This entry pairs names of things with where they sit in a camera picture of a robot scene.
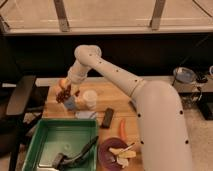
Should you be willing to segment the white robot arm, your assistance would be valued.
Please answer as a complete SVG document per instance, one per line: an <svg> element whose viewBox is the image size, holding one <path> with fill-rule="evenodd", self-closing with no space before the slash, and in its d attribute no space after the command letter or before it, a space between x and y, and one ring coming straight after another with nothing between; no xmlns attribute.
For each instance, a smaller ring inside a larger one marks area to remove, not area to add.
<svg viewBox="0 0 213 171"><path fill-rule="evenodd" d="M145 171L193 171L182 102L171 84L147 81L104 60L96 45L79 45L74 56L69 83L81 84L94 69L135 102Z"/></svg>

